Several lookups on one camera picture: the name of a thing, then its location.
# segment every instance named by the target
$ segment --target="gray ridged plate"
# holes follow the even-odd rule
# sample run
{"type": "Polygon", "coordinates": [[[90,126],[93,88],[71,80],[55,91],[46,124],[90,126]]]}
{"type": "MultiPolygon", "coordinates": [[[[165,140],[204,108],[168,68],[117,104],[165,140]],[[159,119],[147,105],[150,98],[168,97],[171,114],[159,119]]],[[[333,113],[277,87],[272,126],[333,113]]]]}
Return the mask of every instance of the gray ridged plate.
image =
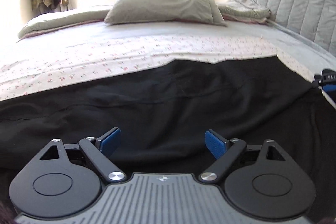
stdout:
{"type": "MultiPolygon", "coordinates": [[[[36,220],[21,215],[20,224],[261,224],[232,208],[215,185],[195,181],[191,174],[134,174],[111,184],[83,212],[59,220],[36,220]]],[[[305,217],[282,222],[310,224],[305,217]]]]}

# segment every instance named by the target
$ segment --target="white bed sheet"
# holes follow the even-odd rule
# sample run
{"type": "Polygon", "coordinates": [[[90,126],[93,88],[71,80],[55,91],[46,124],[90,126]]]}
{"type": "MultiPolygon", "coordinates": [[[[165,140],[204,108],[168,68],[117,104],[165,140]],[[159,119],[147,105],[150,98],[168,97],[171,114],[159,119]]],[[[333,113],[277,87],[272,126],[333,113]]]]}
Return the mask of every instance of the white bed sheet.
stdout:
{"type": "Polygon", "coordinates": [[[154,68],[174,59],[216,63],[278,55],[290,69],[312,80],[324,68],[336,69],[336,58],[323,51],[264,25],[90,23],[26,38],[3,49],[0,100],[154,68]]]}

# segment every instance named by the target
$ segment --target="blue gripper pad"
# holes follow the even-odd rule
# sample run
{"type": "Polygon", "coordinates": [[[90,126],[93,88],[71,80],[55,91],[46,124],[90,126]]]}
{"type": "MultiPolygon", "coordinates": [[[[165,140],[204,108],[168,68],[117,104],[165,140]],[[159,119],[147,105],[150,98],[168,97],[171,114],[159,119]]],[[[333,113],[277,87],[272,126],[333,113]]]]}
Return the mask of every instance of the blue gripper pad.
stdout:
{"type": "Polygon", "coordinates": [[[228,140],[218,136],[219,139],[215,134],[218,135],[211,129],[205,132],[205,145],[217,160],[227,151],[228,140]]]}
{"type": "Polygon", "coordinates": [[[121,142],[121,130],[112,129],[105,133],[103,136],[106,136],[104,139],[100,141],[100,145],[98,149],[103,155],[109,158],[113,152],[120,146],[121,142]]]}
{"type": "Polygon", "coordinates": [[[325,85],[322,88],[325,92],[328,91],[335,91],[336,90],[336,85],[325,85]]]}

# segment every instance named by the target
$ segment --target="robot device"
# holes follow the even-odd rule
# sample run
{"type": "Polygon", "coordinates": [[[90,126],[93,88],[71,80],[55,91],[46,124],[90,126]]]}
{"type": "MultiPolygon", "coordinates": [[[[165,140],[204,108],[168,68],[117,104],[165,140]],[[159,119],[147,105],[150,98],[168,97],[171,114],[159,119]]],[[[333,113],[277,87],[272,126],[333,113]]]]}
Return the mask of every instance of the robot device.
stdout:
{"type": "Polygon", "coordinates": [[[314,184],[273,140],[247,145],[208,130],[205,145],[216,161],[197,178],[145,173],[127,178],[108,159],[120,137],[113,128],[78,144],[50,141],[10,185],[16,222],[311,223],[305,214],[315,198],[314,184]]]}

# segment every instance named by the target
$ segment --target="bed sheet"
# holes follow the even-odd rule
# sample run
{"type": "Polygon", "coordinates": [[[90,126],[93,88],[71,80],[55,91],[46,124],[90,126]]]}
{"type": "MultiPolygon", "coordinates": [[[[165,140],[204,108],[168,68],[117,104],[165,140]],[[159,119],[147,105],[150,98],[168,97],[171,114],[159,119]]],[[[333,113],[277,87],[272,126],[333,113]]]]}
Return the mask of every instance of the bed sheet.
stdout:
{"type": "Polygon", "coordinates": [[[105,39],[137,37],[146,35],[205,35],[205,36],[254,36],[270,41],[273,45],[290,54],[313,73],[320,73],[324,68],[336,70],[336,58],[320,46],[304,37],[293,37],[279,30],[276,26],[226,22],[228,27],[219,27],[198,23],[153,22],[110,26],[103,22],[90,23],[38,37],[26,38],[14,46],[8,46],[1,53],[2,59],[11,55],[29,55],[29,52],[58,50],[92,41],[105,39]]]}

